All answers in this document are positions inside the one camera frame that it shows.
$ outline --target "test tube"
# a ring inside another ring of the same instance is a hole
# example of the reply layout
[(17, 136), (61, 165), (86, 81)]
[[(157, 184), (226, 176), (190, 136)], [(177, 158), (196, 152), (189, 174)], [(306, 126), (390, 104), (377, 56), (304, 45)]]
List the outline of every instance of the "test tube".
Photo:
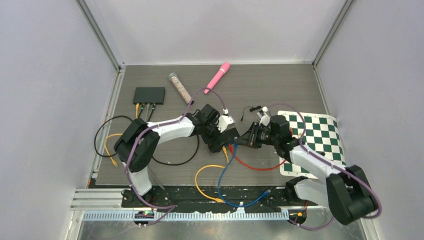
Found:
[(184, 99), (186, 104), (192, 105), (195, 101), (191, 101), (192, 96), (190, 95), (190, 93), (186, 90), (186, 88), (184, 87), (184, 85), (181, 83), (181, 81), (178, 79), (177, 74), (175, 72), (171, 73), (168, 76), (168, 79), (171, 81), (171, 83), (173, 84), (173, 86), (176, 88), (176, 90), (178, 91), (178, 93), (181, 95), (182, 99)]

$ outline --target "small black wire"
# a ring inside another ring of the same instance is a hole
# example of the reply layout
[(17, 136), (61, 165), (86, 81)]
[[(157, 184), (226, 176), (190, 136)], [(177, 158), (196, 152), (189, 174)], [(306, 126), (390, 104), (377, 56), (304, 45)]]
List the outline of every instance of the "small black wire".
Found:
[(152, 156), (151, 158), (156, 162), (156, 163), (158, 163), (158, 164), (162, 164), (162, 165), (166, 165), (166, 166), (181, 166), (181, 165), (184, 165), (184, 164), (186, 164), (186, 163), (188, 163), (188, 162), (190, 162), (195, 156), (196, 156), (196, 154), (198, 153), (198, 150), (199, 150), (199, 144), (200, 144), (200, 140), (199, 140), (199, 135), (196, 135), (197, 136), (197, 147), (196, 147), (196, 151), (194, 151), (194, 154), (193, 154), (193, 156), (191, 156), (187, 161), (185, 161), (185, 162), (181, 162), (181, 163), (166, 163), (166, 162), (162, 162), (162, 161), (159, 161), (159, 160), (157, 160), (154, 156)]
[(245, 110), (246, 110), (247, 108), (253, 108), (253, 106), (245, 106), (245, 107), (243, 108), (243, 114), (241, 115), (240, 122), (243, 122), (243, 119), (245, 118)]
[(128, 119), (128, 120), (130, 120), (131, 122), (133, 121), (130, 117), (128, 117), (128, 116), (124, 116), (124, 115), (119, 115), (119, 116), (114, 116), (114, 117), (112, 117), (112, 118), (110, 118), (110, 119), (108, 119), (107, 121), (105, 121), (99, 128), (98, 128), (98, 130), (97, 130), (97, 132), (95, 133), (95, 136), (94, 136), (94, 150), (95, 150), (95, 153), (97, 154), (97, 155), (99, 155), (99, 156), (101, 156), (101, 157), (104, 157), (104, 158), (106, 158), (106, 157), (113, 157), (113, 156), (115, 156), (117, 153), (115, 152), (114, 154), (112, 154), (112, 155), (103, 155), (103, 154), (101, 154), (98, 150), (97, 150), (97, 147), (96, 147), (96, 142), (97, 142), (97, 135), (99, 135), (99, 132), (100, 132), (100, 130), (108, 123), (108, 122), (110, 122), (110, 121), (112, 121), (112, 120), (114, 120), (114, 119), (117, 119), (117, 118), (126, 118), (126, 119)]
[(152, 118), (153, 111), (156, 109), (156, 103), (153, 103), (153, 106), (151, 107), (151, 113), (150, 116), (148, 116), (147, 122), (150, 122), (150, 119)]

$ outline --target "gray table surface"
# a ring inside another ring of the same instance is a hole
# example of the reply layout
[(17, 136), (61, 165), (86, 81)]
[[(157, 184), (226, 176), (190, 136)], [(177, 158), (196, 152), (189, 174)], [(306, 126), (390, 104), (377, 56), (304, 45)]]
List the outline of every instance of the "gray table surface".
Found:
[[(126, 115), (135, 118), (133, 96), (136, 87), (165, 87), (164, 105), (158, 105), (154, 111), (152, 122), (164, 121), (180, 116), (187, 105), (178, 94), (167, 76), (175, 72), (187, 91), (194, 94), (199, 88), (205, 87), (219, 69), (219, 65), (138, 65), (128, 66), (125, 70), (122, 86), (114, 115)], [(229, 114), (236, 121), (235, 127), (240, 134), (248, 130), (258, 117), (246, 109), (244, 120), (240, 122), (242, 110), (246, 106), (267, 106), (273, 103), (287, 103), (305, 113), (325, 114), (323, 100), (310, 64), (246, 64), (232, 65), (222, 77), (214, 90), (222, 96)], [(213, 94), (197, 95), (190, 112), (210, 104), (220, 112), (222, 105)], [(290, 111), (287, 107), (275, 107), (271, 113), (278, 110)], [(109, 134), (122, 133), (128, 127), (127, 119), (115, 119), (111, 123)], [(117, 138), (110, 138), (108, 147), (113, 151)], [(195, 151), (196, 137), (179, 138), (159, 145), (154, 153), (155, 158), (163, 162), (180, 163), (187, 160)], [(258, 167), (269, 168), (279, 163), (278, 156), (272, 146), (252, 149), (240, 146), (237, 156), (245, 163)], [(196, 157), (181, 166), (161, 165), (153, 160), (150, 170), (164, 185), (194, 185), (194, 177), (198, 169), (209, 164), (225, 165), (222, 152), (211, 153), (200, 139), (200, 147)], [(221, 174), (220, 168), (205, 169), (199, 175), (200, 185), (216, 185)], [(234, 161), (225, 173), (223, 185), (284, 185), (292, 177), (282, 176), (280, 170), (255, 171)], [(113, 166), (109, 158), (103, 158), (96, 179), (97, 185), (127, 185), (123, 166)]]

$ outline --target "black cable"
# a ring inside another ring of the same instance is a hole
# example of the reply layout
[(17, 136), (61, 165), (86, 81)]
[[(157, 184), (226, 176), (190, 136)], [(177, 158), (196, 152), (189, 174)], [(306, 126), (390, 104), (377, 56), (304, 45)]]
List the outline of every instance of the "black cable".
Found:
[(151, 113), (150, 116), (148, 116), (147, 122), (150, 122), (150, 119), (152, 118), (153, 111), (156, 109), (156, 103), (153, 103), (153, 106), (151, 107)]
[(245, 107), (243, 108), (243, 114), (241, 115), (240, 122), (243, 122), (243, 119), (245, 118), (245, 110), (246, 110), (247, 108), (253, 108), (253, 106), (245, 106)]
[(200, 110), (199, 110), (199, 109), (196, 109), (196, 111), (194, 111), (194, 113), (193, 113), (193, 116), (196, 116), (196, 114), (197, 114), (198, 112), (200, 112)]
[(110, 122), (110, 121), (112, 121), (112, 120), (114, 120), (114, 119), (117, 119), (117, 118), (126, 118), (126, 119), (128, 119), (128, 120), (130, 120), (131, 122), (133, 121), (130, 117), (128, 117), (128, 116), (124, 116), (124, 115), (119, 115), (119, 116), (114, 116), (114, 117), (112, 117), (112, 118), (110, 118), (109, 120), (107, 120), (107, 121), (105, 121), (99, 128), (98, 128), (98, 130), (97, 130), (97, 132), (95, 133), (95, 136), (94, 136), (94, 150), (95, 150), (95, 153), (97, 154), (97, 155), (99, 155), (99, 156), (101, 156), (101, 157), (104, 157), (104, 158), (106, 158), (106, 157), (113, 157), (113, 156), (115, 156), (117, 153), (115, 152), (114, 154), (112, 154), (112, 155), (103, 155), (103, 154), (100, 154), (100, 152), (97, 150), (97, 147), (96, 147), (96, 142), (97, 142), (97, 135), (99, 135), (99, 132), (100, 132), (100, 130), (108, 123), (108, 122)]
[(139, 119), (141, 119), (142, 117), (141, 117), (141, 115), (142, 115), (142, 112), (143, 112), (143, 110), (145, 109), (145, 104), (144, 103), (142, 103), (141, 104), (141, 109), (140, 109), (140, 113), (138, 114), (138, 118)]
[(262, 107), (261, 106), (245, 106), (244, 108), (243, 108), (243, 114), (241, 115), (241, 119), (240, 119), (240, 122), (243, 122), (243, 118), (245, 118), (245, 110), (247, 109), (247, 108), (250, 108), (249, 109), (249, 111), (250, 112), (253, 112), (253, 111), (255, 111), (255, 110), (258, 110), (258, 109), (261, 109)]
[(199, 140), (199, 135), (197, 135), (197, 147), (196, 147), (196, 151), (194, 151), (194, 154), (193, 154), (193, 156), (191, 156), (187, 161), (185, 161), (185, 162), (181, 162), (181, 163), (166, 163), (166, 162), (162, 162), (162, 161), (159, 161), (159, 160), (157, 160), (154, 156), (152, 156), (151, 158), (156, 162), (156, 163), (158, 163), (158, 164), (162, 164), (162, 165), (166, 165), (166, 166), (181, 166), (181, 165), (184, 165), (184, 164), (186, 164), (186, 163), (188, 163), (188, 162), (190, 162), (195, 156), (196, 156), (196, 154), (198, 153), (198, 150), (199, 150), (199, 144), (200, 144), (200, 140)]

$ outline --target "blue ethernet cable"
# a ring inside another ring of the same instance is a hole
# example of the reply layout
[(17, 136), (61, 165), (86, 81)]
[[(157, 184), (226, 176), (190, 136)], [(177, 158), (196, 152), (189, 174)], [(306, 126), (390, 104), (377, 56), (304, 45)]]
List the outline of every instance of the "blue ethernet cable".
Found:
[(260, 197), (258, 197), (256, 200), (254, 200), (251, 203), (248, 203), (246, 205), (235, 205), (235, 204), (232, 204), (231, 202), (228, 202), (227, 200), (224, 199), (223, 195), (221, 194), (221, 190), (220, 190), (221, 180), (223, 179), (224, 174), (225, 174), (227, 168), (233, 162), (234, 157), (236, 156), (236, 152), (237, 152), (237, 144), (234, 145), (234, 154), (232, 155), (231, 160), (225, 166), (224, 170), (221, 173), (221, 176), (219, 177), (219, 180), (218, 180), (218, 195), (224, 201), (224, 203), (226, 203), (226, 204), (228, 204), (228, 205), (230, 205), (232, 207), (235, 207), (235, 208), (247, 208), (247, 207), (252, 206), (253, 204), (257, 203), (259, 200), (261, 200), (261, 198), (267, 196), (268, 193), (270, 193), (270, 190), (266, 190), (265, 192), (262, 193), (262, 195), (260, 195)]

